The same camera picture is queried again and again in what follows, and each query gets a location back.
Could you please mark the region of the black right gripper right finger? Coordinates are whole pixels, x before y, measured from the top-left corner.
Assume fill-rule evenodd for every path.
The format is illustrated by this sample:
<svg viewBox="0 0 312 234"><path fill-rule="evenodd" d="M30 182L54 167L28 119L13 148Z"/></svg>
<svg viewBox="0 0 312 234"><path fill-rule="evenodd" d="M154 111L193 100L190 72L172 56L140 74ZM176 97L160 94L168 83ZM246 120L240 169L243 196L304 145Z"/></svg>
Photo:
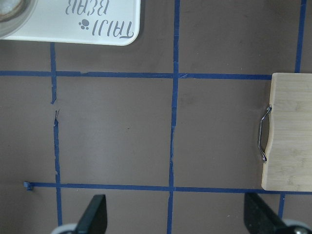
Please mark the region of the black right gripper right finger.
<svg viewBox="0 0 312 234"><path fill-rule="evenodd" d="M287 229L257 193L244 194L244 225L250 234L281 234Z"/></svg>

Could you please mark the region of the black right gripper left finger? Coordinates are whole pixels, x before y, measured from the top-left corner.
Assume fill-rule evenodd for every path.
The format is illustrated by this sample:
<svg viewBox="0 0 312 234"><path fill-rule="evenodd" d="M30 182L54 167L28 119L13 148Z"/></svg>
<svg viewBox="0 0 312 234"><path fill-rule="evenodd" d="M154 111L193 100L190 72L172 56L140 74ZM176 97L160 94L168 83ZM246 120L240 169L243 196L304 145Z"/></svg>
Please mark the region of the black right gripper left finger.
<svg viewBox="0 0 312 234"><path fill-rule="evenodd" d="M77 224L77 234L104 234L108 226L105 195L94 195Z"/></svg>

